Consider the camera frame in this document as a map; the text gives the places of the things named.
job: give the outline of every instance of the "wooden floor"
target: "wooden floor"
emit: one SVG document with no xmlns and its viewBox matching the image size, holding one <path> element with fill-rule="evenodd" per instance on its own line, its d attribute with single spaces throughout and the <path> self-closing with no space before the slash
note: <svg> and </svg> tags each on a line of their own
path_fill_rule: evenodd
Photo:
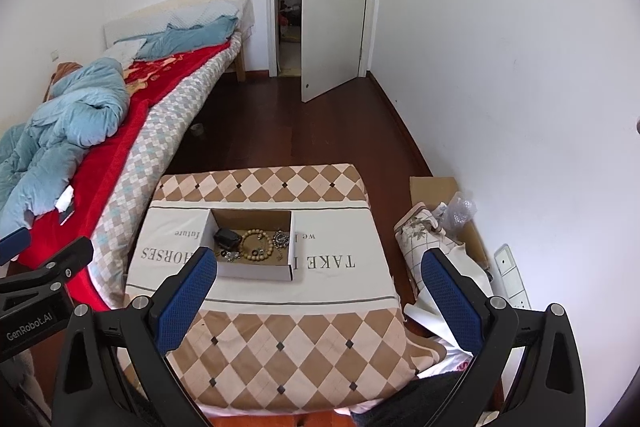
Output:
<svg viewBox="0 0 640 427">
<path fill-rule="evenodd" d="M 411 208 L 410 176 L 430 176 L 400 132 L 380 89 L 357 78 L 303 104 L 299 78 L 238 84 L 225 75 L 194 123 L 204 139 L 184 137 L 168 173 L 250 167 L 352 163 L 370 197 L 389 270 L 402 303 L 414 302 L 393 227 Z M 420 333 L 415 323 L 412 330 Z M 38 379 L 50 400 L 63 333 L 33 349 Z M 217 427 L 294 427 L 302 417 L 216 419 Z M 304 418 L 306 427 L 350 427 L 333 412 Z"/>
</svg>

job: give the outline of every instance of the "red blanket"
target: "red blanket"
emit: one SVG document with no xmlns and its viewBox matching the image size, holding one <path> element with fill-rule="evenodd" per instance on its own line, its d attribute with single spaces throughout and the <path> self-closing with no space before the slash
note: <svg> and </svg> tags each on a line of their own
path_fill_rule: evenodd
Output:
<svg viewBox="0 0 640 427">
<path fill-rule="evenodd" d="M 130 92 L 135 93 L 127 118 L 114 136 L 91 149 L 71 181 L 76 211 L 62 226 L 56 210 L 37 220 L 31 230 L 31 246 L 18 260 L 21 264 L 34 269 L 76 238 L 92 236 L 149 108 L 168 95 L 182 79 L 229 46 L 227 42 L 162 60 L 133 63 L 127 71 L 126 83 Z M 87 269 L 69 281 L 67 288 L 75 300 L 94 310 L 108 309 L 95 290 Z"/>
</svg>

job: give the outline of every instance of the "jewelry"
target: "jewelry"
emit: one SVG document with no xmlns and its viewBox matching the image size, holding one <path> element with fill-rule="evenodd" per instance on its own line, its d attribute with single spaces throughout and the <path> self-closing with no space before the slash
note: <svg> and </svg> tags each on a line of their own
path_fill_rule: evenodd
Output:
<svg viewBox="0 0 640 427">
<path fill-rule="evenodd" d="M 238 259 L 240 259 L 242 257 L 240 252 L 237 252 L 237 251 L 233 251 L 232 252 L 232 251 L 228 251 L 228 250 L 220 251 L 220 255 L 222 257 L 224 257 L 228 263 L 232 263 L 233 261 L 237 261 Z"/>
<path fill-rule="evenodd" d="M 251 251 L 251 253 L 246 253 L 242 251 L 242 247 L 244 246 L 244 241 L 252 235 L 257 235 L 258 239 L 260 240 L 262 239 L 266 240 L 266 243 L 267 243 L 266 251 L 263 249 L 254 249 Z M 244 232 L 244 234 L 242 234 L 242 241 L 240 242 L 239 250 L 242 257 L 244 257 L 248 261 L 254 261 L 254 262 L 264 261 L 265 259 L 270 258 L 271 255 L 273 254 L 273 241 L 264 230 L 260 230 L 260 229 L 248 230 L 247 232 Z"/>
<path fill-rule="evenodd" d="M 279 250 L 289 248 L 289 235 L 284 233 L 282 230 L 278 230 L 273 234 L 273 244 Z"/>
</svg>

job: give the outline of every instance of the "baseboard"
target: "baseboard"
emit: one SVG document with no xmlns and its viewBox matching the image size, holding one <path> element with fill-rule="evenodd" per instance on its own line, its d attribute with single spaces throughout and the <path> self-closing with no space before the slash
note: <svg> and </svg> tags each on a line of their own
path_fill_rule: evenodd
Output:
<svg viewBox="0 0 640 427">
<path fill-rule="evenodd" d="M 371 73 L 371 71 L 367 71 L 367 77 L 369 78 L 371 83 L 376 87 L 376 91 L 380 95 L 380 98 L 382 99 L 382 101 L 385 103 L 386 108 L 388 109 L 389 114 L 391 115 L 391 118 L 393 118 L 394 122 L 396 123 L 396 127 L 398 128 L 398 131 L 401 134 L 402 139 L 404 139 L 406 144 L 409 146 L 409 149 L 411 150 L 411 154 L 414 157 L 415 166 L 418 168 L 418 174 L 420 176 L 433 176 L 433 174 L 431 174 L 431 170 L 429 166 L 427 165 L 427 162 L 424 159 L 424 156 L 422 156 L 420 149 L 418 148 L 417 144 L 414 141 L 414 137 L 411 136 L 411 133 L 405 126 L 404 121 L 402 121 L 402 118 L 398 114 L 398 111 L 396 110 L 396 106 L 393 105 L 391 100 L 389 100 L 389 97 L 386 95 L 385 90 L 382 89 L 382 86 L 380 86 L 380 83 L 378 82 L 376 77 L 373 76 L 373 73 Z"/>
<path fill-rule="evenodd" d="M 265 80 L 269 78 L 269 70 L 247 71 L 247 80 Z"/>
</svg>

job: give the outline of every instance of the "blue gripper pad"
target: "blue gripper pad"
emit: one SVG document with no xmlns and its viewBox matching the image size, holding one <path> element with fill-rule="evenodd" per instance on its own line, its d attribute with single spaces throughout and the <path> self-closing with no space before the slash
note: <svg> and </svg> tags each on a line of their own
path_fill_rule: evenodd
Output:
<svg viewBox="0 0 640 427">
<path fill-rule="evenodd" d="M 0 239 L 0 266 L 11 261 L 20 252 L 31 246 L 31 233 L 22 228 Z"/>
<path fill-rule="evenodd" d="M 162 355 L 180 347 L 216 279 L 216 256 L 209 248 L 206 250 L 158 317 L 156 347 Z"/>
<path fill-rule="evenodd" d="M 420 272 L 422 281 L 460 347 L 473 355 L 480 353 L 484 344 L 482 321 L 462 290 L 430 251 L 422 256 Z"/>
</svg>

